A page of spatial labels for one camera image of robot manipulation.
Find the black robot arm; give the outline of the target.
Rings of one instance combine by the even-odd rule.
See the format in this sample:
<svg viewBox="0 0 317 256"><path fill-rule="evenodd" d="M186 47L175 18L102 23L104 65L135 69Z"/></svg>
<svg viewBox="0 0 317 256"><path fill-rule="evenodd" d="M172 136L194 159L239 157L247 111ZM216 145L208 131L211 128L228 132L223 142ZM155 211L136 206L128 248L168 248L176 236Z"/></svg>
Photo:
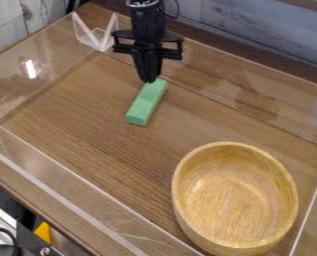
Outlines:
<svg viewBox="0 0 317 256"><path fill-rule="evenodd" d="M152 83L160 75L164 59L180 60L183 38L166 30L163 0L126 0L130 9L131 28L111 33L112 49L128 54L136 73L144 83Z"/></svg>

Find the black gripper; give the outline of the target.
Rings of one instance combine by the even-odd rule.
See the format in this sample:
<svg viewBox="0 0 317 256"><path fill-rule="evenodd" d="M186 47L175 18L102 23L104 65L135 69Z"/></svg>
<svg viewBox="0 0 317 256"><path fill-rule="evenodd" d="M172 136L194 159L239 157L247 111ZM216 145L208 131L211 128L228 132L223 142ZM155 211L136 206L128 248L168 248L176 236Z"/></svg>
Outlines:
<svg viewBox="0 0 317 256"><path fill-rule="evenodd" d="M183 38L166 31L164 11L162 4L128 4L131 28L111 33L114 51L132 54L139 78L147 81L144 59L148 54L148 82L152 83L162 70L162 58L180 60Z"/></svg>

